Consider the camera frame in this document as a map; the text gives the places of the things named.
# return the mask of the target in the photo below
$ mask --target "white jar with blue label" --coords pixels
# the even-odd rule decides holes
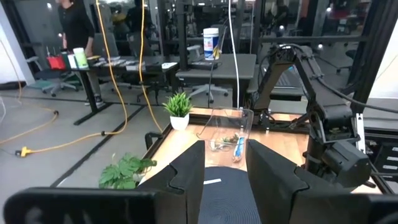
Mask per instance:
[[[203,30],[203,50],[206,60],[217,60],[219,52],[213,53],[218,45],[218,28],[207,28]]]

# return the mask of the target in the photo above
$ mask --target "transparent box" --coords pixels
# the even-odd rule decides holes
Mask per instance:
[[[249,139],[253,111],[214,108],[197,137],[205,140],[206,166],[241,168],[246,165],[246,141]]]

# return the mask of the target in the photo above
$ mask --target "white cable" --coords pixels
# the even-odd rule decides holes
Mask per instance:
[[[7,109],[6,109],[6,105],[4,105],[4,100],[3,100],[2,97],[0,97],[0,100],[1,100],[2,108],[3,108],[3,110],[4,110],[4,113],[3,113],[3,115],[2,115],[2,117],[1,117],[1,119],[0,119],[0,125],[1,125],[2,121],[3,121],[4,118],[6,117]]]
[[[236,51],[235,51],[235,43],[234,43],[234,32],[232,29],[232,19],[231,19],[231,0],[228,0],[228,20],[229,20],[229,31],[231,33],[231,41],[232,41],[232,53],[234,55],[235,61],[235,71],[236,71],[236,84],[237,84],[237,99],[236,99],[236,107],[239,109],[239,72],[238,72],[238,61],[236,60]]]

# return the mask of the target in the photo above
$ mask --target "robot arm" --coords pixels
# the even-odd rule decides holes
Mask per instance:
[[[279,77],[294,65],[308,100],[306,116],[301,120],[308,119],[310,124],[303,168],[342,187],[364,184],[369,179],[371,166],[368,157],[353,146],[359,140],[354,131],[353,113],[343,99],[320,82],[323,75],[312,50],[283,45],[274,52],[260,84],[254,111],[268,109],[271,91]]]

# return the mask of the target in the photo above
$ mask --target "desk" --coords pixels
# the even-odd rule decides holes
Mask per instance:
[[[254,67],[256,66],[256,55],[253,54],[237,54],[239,72],[239,105],[243,105],[243,97],[249,86],[250,80],[254,76]],[[236,71],[234,57],[232,54],[221,54],[217,62],[221,63],[217,69],[213,70],[211,83],[216,85],[231,85],[232,107],[236,108],[236,100],[238,98],[238,87],[236,83]],[[188,71],[179,71],[177,77],[192,83],[207,84],[210,78],[210,71],[191,69]]]
[[[120,57],[121,60],[137,60],[135,57]],[[177,78],[175,77],[175,72],[178,70],[180,58],[179,57],[163,57],[163,56],[153,56],[153,57],[144,57],[143,61],[146,64],[146,70],[142,71],[143,75],[166,75],[170,85],[172,86],[173,93],[178,91],[178,82]],[[163,63],[167,62],[177,62],[176,65],[169,67],[167,69],[161,69]],[[132,75],[138,75],[138,70],[126,70],[126,67],[122,66],[113,66],[112,67],[114,73],[129,73]],[[79,72],[81,74],[81,81],[82,85],[85,88],[86,95],[88,98],[88,102],[90,104],[91,112],[84,117],[78,119],[73,124],[80,125],[81,123],[87,121],[88,119],[92,118],[97,113],[105,110],[108,108],[111,103],[105,103],[100,108],[97,108],[95,103],[94,93],[90,85],[90,81],[87,76],[87,72],[98,72],[98,71],[109,71],[109,67],[107,66],[100,66],[100,67],[90,67],[87,69],[66,69],[63,70],[64,72]]]
[[[209,109],[199,109],[194,108],[193,114],[206,114],[210,115],[211,110]],[[274,114],[275,119],[278,120],[292,120],[297,118],[298,115],[291,114]],[[188,147],[195,143],[198,138],[196,133],[199,133],[203,129],[203,125],[189,124],[185,131],[175,131],[171,130],[168,135],[162,140],[162,143],[156,146],[156,142],[153,146],[157,148],[156,151],[151,151],[150,148],[145,157],[151,157],[153,160],[157,161],[157,166],[152,167],[152,169],[144,176],[143,181],[151,178],[153,175],[161,171],[165,166],[172,162],[176,157],[183,153]],[[286,157],[292,162],[301,165],[305,162],[302,157],[302,153],[307,150],[308,136],[304,134],[288,134],[288,133],[273,133],[273,132],[263,132],[263,131],[251,131],[250,139],[255,139],[261,144],[273,149],[275,152]],[[230,167],[235,167],[232,162],[226,162],[224,159],[220,160],[223,165],[229,163]],[[239,169],[246,169],[245,158],[242,158],[242,163],[244,163]],[[206,164],[208,166],[214,166],[213,162],[209,162],[206,155]],[[353,191],[354,193],[367,193],[367,194],[380,194],[381,191],[378,188],[372,189],[365,185],[362,185]]]

